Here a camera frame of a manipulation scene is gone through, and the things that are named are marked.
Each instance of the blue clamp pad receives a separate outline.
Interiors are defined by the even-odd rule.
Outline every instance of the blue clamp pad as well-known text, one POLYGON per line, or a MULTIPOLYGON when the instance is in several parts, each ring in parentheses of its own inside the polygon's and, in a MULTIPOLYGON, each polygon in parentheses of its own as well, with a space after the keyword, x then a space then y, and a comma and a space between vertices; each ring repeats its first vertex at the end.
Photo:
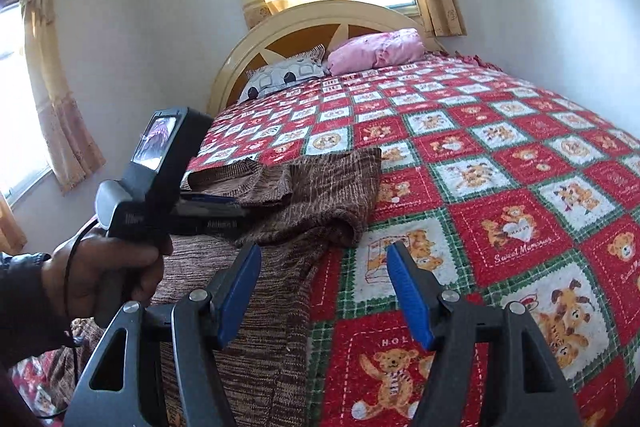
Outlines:
POLYGON ((413 259, 412 264, 413 267, 406 265, 396 245, 390 245, 386 248, 386 269, 396 291, 404 319, 413 338, 424 349, 429 350, 434 339, 429 327, 429 307, 422 299, 420 290, 412 277, 411 268, 419 270, 413 263, 413 259))
POLYGON ((262 252, 260 247, 253 245, 239 267, 236 278, 231 283, 229 291, 218 309, 218 342, 220 347, 225 347, 238 334, 244 312, 249 305, 249 299, 260 275, 261 266, 262 252))

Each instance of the black jacket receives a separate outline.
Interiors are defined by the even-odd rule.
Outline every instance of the black jacket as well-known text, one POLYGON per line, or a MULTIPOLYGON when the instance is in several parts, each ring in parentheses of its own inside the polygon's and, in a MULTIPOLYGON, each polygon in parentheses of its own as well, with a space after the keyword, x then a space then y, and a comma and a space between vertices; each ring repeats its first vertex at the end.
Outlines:
POLYGON ((0 425, 42 427, 7 376, 20 360, 67 345, 66 322, 57 317, 42 287, 40 269, 49 254, 0 253, 0 425))

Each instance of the folded blanket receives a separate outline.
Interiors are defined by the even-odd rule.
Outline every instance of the folded blanket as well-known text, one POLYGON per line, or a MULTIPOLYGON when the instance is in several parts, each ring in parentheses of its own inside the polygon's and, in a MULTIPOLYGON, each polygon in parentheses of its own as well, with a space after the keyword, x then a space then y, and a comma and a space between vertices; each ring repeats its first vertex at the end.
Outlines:
MULTIPOLYGON (((233 245, 216 237, 174 237, 165 276, 153 304, 170 303, 203 287, 228 267, 239 246, 262 247, 262 271, 235 341, 216 363, 239 426, 298 427, 306 422, 306 338, 309 287, 329 245, 355 247, 373 210, 380 178, 380 150, 300 156, 282 165, 252 160, 193 172, 193 190, 234 196, 251 206, 248 229, 233 245)), ((102 330, 91 319, 76 321, 84 367, 102 330)), ((73 392, 70 350, 49 358, 47 376, 54 402, 73 392)), ((162 346, 162 376, 169 419, 180 425, 180 400, 172 348, 162 346)))

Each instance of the white wall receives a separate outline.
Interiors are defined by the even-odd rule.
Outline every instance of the white wall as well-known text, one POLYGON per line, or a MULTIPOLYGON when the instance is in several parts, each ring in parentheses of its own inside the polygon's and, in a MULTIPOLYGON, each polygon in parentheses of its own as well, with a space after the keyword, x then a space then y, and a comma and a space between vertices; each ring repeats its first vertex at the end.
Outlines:
POLYGON ((213 78, 247 33, 241 0, 137 0, 171 105, 206 110, 213 78))
POLYGON ((91 218, 98 183, 122 174, 150 115, 167 104, 131 0, 56 0, 56 15, 69 86, 107 164, 66 196, 49 175, 18 200, 24 251, 52 251, 91 218))
POLYGON ((459 0, 478 54, 640 136, 640 0, 459 0))

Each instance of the pink pillow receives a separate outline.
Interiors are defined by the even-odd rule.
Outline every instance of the pink pillow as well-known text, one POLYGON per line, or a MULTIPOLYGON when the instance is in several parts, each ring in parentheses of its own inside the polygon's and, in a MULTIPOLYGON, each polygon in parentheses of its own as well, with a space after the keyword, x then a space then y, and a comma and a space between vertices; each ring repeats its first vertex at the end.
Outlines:
POLYGON ((414 62, 423 56, 424 44, 418 31, 404 28, 349 39, 329 55, 328 66, 334 75, 356 73, 414 62))

